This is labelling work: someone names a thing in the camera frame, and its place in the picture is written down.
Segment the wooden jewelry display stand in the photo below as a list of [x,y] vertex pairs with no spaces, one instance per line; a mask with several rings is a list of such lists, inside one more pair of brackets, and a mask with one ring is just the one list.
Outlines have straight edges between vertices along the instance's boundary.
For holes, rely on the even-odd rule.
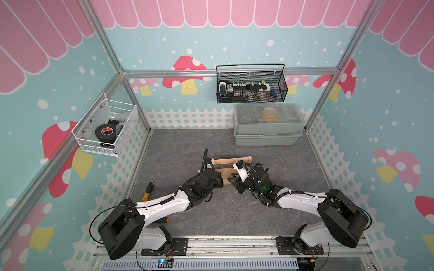
[[217,172],[222,175],[223,185],[230,185],[228,178],[232,177],[233,173],[237,173],[237,170],[234,168],[233,164],[238,161],[245,161],[247,163],[252,162],[252,156],[241,157],[241,158],[229,158],[229,159],[213,159],[211,158],[211,162]]

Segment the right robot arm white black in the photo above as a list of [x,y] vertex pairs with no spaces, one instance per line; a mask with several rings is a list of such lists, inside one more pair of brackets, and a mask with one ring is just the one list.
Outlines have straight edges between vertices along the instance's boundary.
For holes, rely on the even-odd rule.
[[250,164],[239,160],[232,166],[236,173],[228,180],[240,194],[248,190],[268,208],[293,209],[321,218],[319,223],[301,225],[286,244],[280,244],[295,254],[318,254],[321,244],[334,241],[355,248],[364,231],[373,223],[366,210],[338,189],[326,193],[293,190],[273,184],[268,167],[262,163]]

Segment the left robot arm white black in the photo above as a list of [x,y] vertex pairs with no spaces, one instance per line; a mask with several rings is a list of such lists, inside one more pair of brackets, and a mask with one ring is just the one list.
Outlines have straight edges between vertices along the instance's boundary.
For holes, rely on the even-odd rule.
[[127,198],[106,209],[108,216],[97,228],[99,243],[105,246],[111,260],[117,260],[132,250],[153,250],[160,255],[171,253],[174,248],[171,234],[165,227],[152,228],[151,224],[209,202],[214,189],[222,187],[221,173],[215,170],[212,159],[204,153],[198,173],[174,193],[137,203]]

